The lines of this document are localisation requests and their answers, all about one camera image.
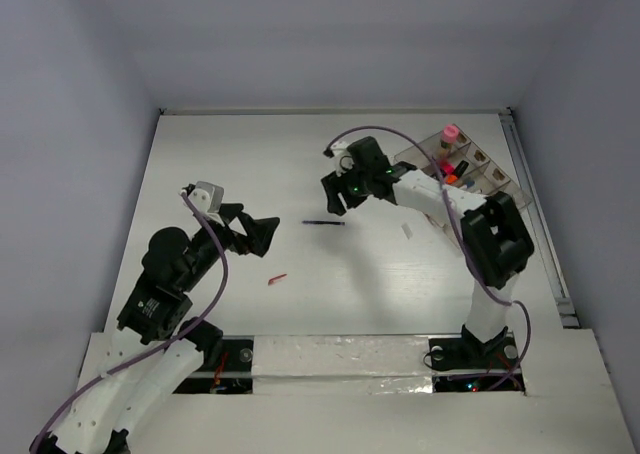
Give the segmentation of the pink cap sticker bottle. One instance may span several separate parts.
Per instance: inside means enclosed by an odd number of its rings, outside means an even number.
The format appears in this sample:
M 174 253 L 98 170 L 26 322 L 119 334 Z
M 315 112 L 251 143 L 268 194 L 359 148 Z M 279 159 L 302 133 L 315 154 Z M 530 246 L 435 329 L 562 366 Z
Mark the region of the pink cap sticker bottle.
M 440 155 L 446 156 L 454 144 L 457 142 L 457 139 L 460 135 L 460 129 L 454 125 L 449 124 L 446 125 L 440 135 Z

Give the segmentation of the orange cap black highlighter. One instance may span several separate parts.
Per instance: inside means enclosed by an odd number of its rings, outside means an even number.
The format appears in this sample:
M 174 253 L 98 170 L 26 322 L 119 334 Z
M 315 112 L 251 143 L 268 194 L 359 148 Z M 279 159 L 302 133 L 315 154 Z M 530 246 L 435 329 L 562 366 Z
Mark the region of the orange cap black highlighter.
M 448 177 L 446 178 L 446 183 L 447 184 L 454 184 L 458 179 L 460 179 L 466 172 L 466 170 L 469 168 L 470 164 L 465 161 L 462 160 L 455 168 L 454 170 L 448 175 Z

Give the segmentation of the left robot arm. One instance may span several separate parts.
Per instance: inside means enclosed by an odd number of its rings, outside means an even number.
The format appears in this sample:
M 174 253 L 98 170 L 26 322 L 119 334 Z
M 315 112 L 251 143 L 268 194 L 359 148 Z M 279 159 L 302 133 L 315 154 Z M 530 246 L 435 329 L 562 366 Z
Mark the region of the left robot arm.
M 128 453 L 174 390 L 219 362 L 223 333 L 204 316 L 187 316 L 188 294 L 215 264 L 229 277 L 228 252 L 268 252 L 279 218 L 254 219 L 243 209 L 193 207 L 194 235 L 178 227 L 153 234 L 99 370 L 56 411 L 31 452 Z

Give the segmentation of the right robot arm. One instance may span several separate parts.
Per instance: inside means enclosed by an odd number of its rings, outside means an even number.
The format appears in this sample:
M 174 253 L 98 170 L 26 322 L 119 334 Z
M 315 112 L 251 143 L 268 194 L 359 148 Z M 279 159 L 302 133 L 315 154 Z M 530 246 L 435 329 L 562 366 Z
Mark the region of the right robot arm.
M 470 365 L 486 364 L 506 337 L 513 286 L 534 253 L 513 198 L 502 191 L 469 193 L 410 163 L 391 164 L 371 136 L 351 144 L 337 141 L 325 149 L 324 156 L 334 165 L 321 179 L 329 213 L 343 216 L 374 197 L 451 228 L 474 277 L 460 353 Z

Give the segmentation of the pink cap black highlighter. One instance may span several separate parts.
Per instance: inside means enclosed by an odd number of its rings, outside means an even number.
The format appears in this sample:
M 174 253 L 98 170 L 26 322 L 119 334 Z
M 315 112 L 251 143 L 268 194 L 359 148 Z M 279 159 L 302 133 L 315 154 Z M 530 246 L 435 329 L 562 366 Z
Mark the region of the pink cap black highlighter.
M 440 162 L 440 168 L 446 173 L 446 174 L 452 174 L 453 171 L 455 170 L 455 167 L 447 160 L 442 160 Z

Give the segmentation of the purple gel pen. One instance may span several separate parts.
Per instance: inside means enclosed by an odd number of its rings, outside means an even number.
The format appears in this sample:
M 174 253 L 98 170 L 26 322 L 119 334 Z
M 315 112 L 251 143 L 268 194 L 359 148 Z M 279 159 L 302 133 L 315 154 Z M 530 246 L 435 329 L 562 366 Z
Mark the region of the purple gel pen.
M 303 220 L 303 225 L 315 225 L 315 226 L 345 226 L 346 223 L 342 221 L 329 221 L 329 220 Z

